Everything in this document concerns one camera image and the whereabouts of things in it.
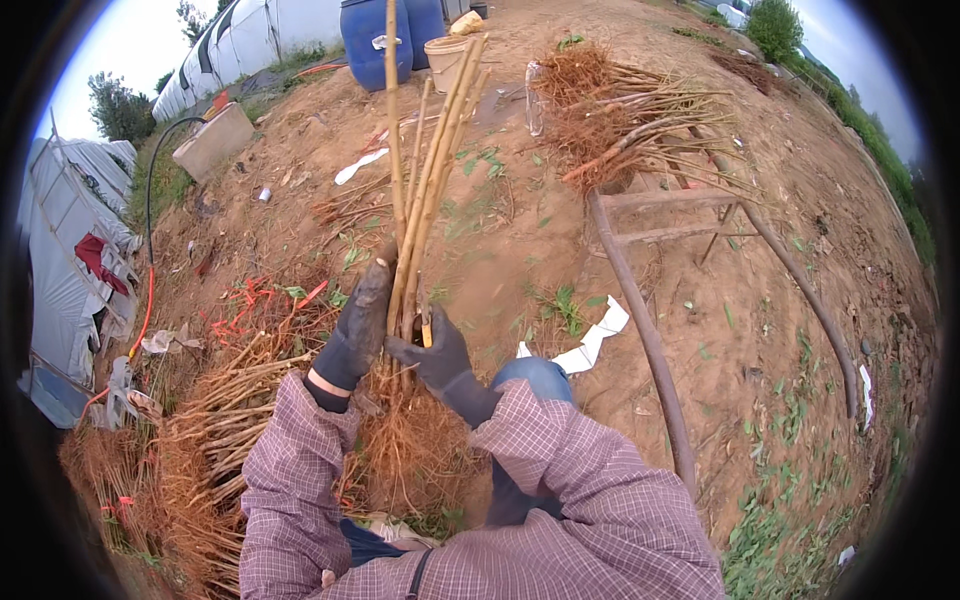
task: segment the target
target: blue jeans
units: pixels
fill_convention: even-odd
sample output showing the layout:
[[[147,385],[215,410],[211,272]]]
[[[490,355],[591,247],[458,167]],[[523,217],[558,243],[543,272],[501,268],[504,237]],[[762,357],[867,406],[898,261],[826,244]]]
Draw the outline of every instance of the blue jeans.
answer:
[[[517,358],[503,366],[493,378],[491,388],[510,379],[526,379],[530,389],[541,400],[562,400],[573,404],[573,392],[564,369],[538,356]],[[556,519],[563,518],[563,505],[554,495],[531,496],[523,493],[507,471],[493,459],[493,498],[487,511],[486,524],[503,527],[522,525],[531,509],[539,508]]]
[[[491,388],[510,379],[526,379],[530,389],[541,400],[562,400],[573,404],[573,392],[566,382],[566,373],[557,363],[538,356],[517,358],[503,366],[493,378]],[[556,496],[531,496],[523,493],[507,471],[493,459],[493,498],[487,511],[486,524],[503,527],[522,525],[531,509],[539,508],[556,519],[563,505]],[[358,527],[348,518],[340,521],[340,530],[350,544],[352,566],[360,566],[379,557],[401,556],[406,550],[398,550],[377,534]]]

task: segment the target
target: sky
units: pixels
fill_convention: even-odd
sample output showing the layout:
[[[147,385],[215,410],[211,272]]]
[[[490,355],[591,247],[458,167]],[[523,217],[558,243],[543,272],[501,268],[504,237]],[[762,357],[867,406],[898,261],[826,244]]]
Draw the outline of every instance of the sky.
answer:
[[[67,65],[51,102],[63,137],[102,139],[90,119],[87,78],[100,71],[124,76],[134,91],[154,98],[156,80],[178,66],[189,50],[180,31],[178,0],[114,0]],[[194,0],[208,17],[216,0]],[[837,77],[860,93],[864,109],[876,111],[904,160],[921,148],[919,127],[892,62],[866,23],[842,0],[793,0],[804,22],[804,44]],[[37,129],[50,133],[48,114]]]
[[[114,0],[87,33],[54,90],[51,106],[57,131],[65,138],[103,139],[90,119],[87,79],[100,71],[124,77],[124,86],[157,96],[156,80],[180,66],[190,44],[180,31],[179,0]],[[193,0],[209,18],[217,0]],[[50,136],[50,111],[36,129]]]
[[[804,22],[804,45],[847,87],[853,84],[860,104],[880,116],[900,159],[922,154],[915,112],[896,67],[879,38],[846,3],[839,0],[793,0]]]

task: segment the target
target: gloved hand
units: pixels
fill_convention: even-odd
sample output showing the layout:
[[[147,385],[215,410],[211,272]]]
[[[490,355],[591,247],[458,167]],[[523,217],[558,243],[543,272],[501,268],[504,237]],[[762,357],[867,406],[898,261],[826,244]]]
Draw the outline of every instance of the gloved hand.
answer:
[[[431,348],[407,344],[392,335],[387,336],[383,347],[404,366],[417,365],[417,375],[430,393],[476,429],[493,415],[502,394],[488,390],[473,376],[467,342],[444,309],[430,304],[430,315]]]
[[[384,247],[353,286],[330,339],[313,360],[313,371],[341,390],[355,390],[360,378],[367,374],[383,349],[383,336],[387,332],[387,306],[394,288],[395,269],[396,242]],[[316,383],[309,376],[304,383],[317,397],[314,391]],[[319,398],[317,401],[329,410]]]

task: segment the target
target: black hose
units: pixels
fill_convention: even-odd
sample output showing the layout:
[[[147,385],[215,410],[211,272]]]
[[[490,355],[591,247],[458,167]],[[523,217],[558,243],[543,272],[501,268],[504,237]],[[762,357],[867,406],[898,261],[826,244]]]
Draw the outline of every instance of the black hose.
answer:
[[[163,145],[163,141],[167,138],[167,135],[170,134],[170,131],[174,127],[190,122],[206,124],[206,119],[203,119],[202,117],[184,117],[170,125],[170,127],[163,131],[163,135],[160,136],[160,141],[156,143],[156,148],[154,148],[154,154],[150,157],[150,167],[147,168],[147,194],[144,202],[144,212],[146,213],[145,222],[147,225],[147,258],[150,260],[151,265],[154,264],[154,243],[150,236],[150,188],[154,184],[154,162],[156,162],[156,153],[160,151],[160,146]]]

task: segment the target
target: person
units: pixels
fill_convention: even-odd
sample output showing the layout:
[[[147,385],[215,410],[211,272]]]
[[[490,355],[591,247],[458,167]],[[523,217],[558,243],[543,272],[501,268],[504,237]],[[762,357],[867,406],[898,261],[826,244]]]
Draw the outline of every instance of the person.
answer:
[[[696,509],[674,473],[643,464],[617,431],[577,411],[563,370],[517,359],[490,387],[467,344],[431,305],[434,344],[386,337],[396,248],[364,273],[306,377],[291,371],[243,474],[245,600],[266,598],[721,598]],[[381,349],[492,456],[483,528],[403,550],[342,519],[331,485],[353,449],[350,392]]]

